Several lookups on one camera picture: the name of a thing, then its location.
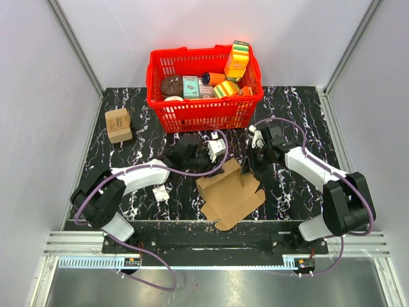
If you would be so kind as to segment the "brown cardboard box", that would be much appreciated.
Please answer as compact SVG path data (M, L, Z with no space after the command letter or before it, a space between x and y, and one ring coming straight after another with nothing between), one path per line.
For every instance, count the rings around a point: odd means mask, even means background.
M228 231L264 204L265 191L254 175L241 174L236 159L222 165L223 172L196 180L197 190L204 200L201 213L215 228Z

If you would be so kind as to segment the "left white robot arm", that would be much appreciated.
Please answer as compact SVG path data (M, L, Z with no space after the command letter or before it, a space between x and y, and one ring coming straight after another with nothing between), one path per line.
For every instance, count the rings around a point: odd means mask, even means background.
M135 229L118 212L123 197L145 187L162 185L172 174L208 177L220 173L228 157L228 140L219 129L214 134L218 139L209 140L205 147L197 136L185 134L159 158L136 166L95 166L70 197L77 211L74 223L113 236L117 247L125 253L135 251L139 243Z

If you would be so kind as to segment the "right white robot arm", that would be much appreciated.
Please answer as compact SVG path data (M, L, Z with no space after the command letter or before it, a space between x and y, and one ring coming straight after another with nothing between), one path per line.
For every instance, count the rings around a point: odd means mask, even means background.
M249 127L250 140L243 173L262 173L279 164L304 177L322 194L321 214L299 224L290 238L297 253L312 248L314 240L341 237L363 226L373 229L376 220L365 176L347 173L317 158L299 142L288 141L279 126Z

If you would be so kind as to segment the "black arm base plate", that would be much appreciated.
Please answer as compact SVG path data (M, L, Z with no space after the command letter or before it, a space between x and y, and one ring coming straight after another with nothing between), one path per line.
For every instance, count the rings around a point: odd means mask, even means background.
M241 221L228 231L209 221L132 221L127 244L156 254L165 251L255 251L273 255L327 255L320 238L301 242L300 221Z

